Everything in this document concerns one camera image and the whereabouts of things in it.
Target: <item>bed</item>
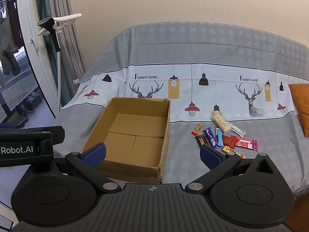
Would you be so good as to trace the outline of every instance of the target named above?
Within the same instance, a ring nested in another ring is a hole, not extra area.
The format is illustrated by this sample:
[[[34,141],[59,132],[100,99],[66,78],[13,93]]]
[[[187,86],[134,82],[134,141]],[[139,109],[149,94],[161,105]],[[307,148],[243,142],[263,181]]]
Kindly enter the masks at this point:
[[[205,22],[134,26],[107,45],[61,109],[54,124],[63,126],[66,138],[54,147],[55,156],[82,150],[112,97],[169,98],[164,183],[185,186],[209,171],[191,131],[197,123],[213,128],[210,117],[220,111],[258,141],[258,151],[271,157],[298,196],[309,185],[309,139],[288,84],[308,81],[308,47],[282,36]]]

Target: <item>sneaker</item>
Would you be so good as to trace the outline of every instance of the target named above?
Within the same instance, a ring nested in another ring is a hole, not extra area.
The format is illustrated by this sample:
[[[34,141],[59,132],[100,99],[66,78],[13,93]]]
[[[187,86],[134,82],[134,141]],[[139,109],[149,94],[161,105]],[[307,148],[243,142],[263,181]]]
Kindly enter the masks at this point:
[[[32,104],[34,107],[38,106],[38,102],[32,97],[32,96],[28,96],[27,97],[27,101]]]
[[[27,117],[27,114],[26,112],[24,111],[23,108],[21,108],[20,106],[15,106],[15,110],[16,112],[22,117],[22,118],[26,118]]]
[[[38,95],[36,92],[31,93],[32,98],[34,98],[38,103],[42,102],[42,98],[40,95]]]
[[[27,100],[23,101],[23,106],[26,107],[30,113],[33,112],[33,107]]]

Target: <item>cardboard box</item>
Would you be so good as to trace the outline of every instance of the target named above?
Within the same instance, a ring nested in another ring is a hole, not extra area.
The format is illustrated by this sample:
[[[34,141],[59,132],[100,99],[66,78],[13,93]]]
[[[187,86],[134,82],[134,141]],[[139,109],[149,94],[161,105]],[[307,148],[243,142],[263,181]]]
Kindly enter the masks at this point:
[[[106,158],[103,175],[132,183],[162,183],[170,134],[168,99],[112,98],[83,151],[98,142]]]

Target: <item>small candy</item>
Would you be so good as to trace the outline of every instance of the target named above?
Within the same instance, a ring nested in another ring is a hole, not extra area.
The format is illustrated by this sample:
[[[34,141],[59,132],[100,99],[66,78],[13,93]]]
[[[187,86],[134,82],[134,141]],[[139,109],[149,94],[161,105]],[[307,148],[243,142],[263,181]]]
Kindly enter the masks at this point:
[[[222,135],[222,141],[223,141],[223,145],[231,147],[231,148],[235,148],[237,140],[235,138],[231,138],[225,135]]]
[[[197,143],[198,143],[198,145],[200,147],[202,145],[209,145],[209,146],[211,146],[211,144],[209,143],[209,141],[207,139],[207,135],[206,134],[198,135],[195,138],[196,138],[196,141],[197,141]]]
[[[213,115],[211,119],[213,122],[216,123],[217,126],[220,127],[220,129],[223,131],[224,134],[231,131],[231,126],[228,124],[228,122],[224,118],[222,118],[220,114],[217,113]]]
[[[232,128],[232,132],[238,134],[238,135],[239,135],[240,137],[242,137],[242,138],[245,136],[245,134],[246,134],[245,131],[239,129],[237,126],[233,125],[233,124],[230,123],[229,121],[227,121],[227,122],[228,122],[228,124],[230,125],[230,127]]]
[[[198,135],[198,132],[202,129],[203,125],[197,124],[197,126],[194,128],[194,130],[191,132],[194,136]]]
[[[212,148],[218,148],[218,143],[216,143],[216,137],[214,136],[213,132],[211,131],[211,128],[208,127],[205,130],[203,130],[207,134],[207,137],[211,143]]]
[[[231,136],[231,138],[235,138],[237,143],[237,147],[246,148],[250,150],[257,151],[257,140],[249,139],[249,138],[241,138],[236,136]]]
[[[216,129],[216,134],[217,134],[217,138],[218,138],[218,146],[223,146],[223,140],[222,140],[222,131],[219,127],[215,127]]]
[[[226,153],[235,153],[235,154],[237,154],[238,156],[240,156],[241,159],[245,159],[245,158],[246,158],[245,156],[243,156],[242,154],[236,152],[234,149],[232,149],[232,148],[230,148],[230,147],[228,147],[228,146],[225,146],[222,150],[223,150],[224,152],[226,152]]]

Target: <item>beige wall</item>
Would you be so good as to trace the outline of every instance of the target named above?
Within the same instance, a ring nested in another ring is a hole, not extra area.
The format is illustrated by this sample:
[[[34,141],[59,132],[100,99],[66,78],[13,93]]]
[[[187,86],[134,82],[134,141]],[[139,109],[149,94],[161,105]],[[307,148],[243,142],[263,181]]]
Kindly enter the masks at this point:
[[[88,67],[127,27],[159,21],[208,21],[265,30],[309,46],[309,0],[71,0]]]

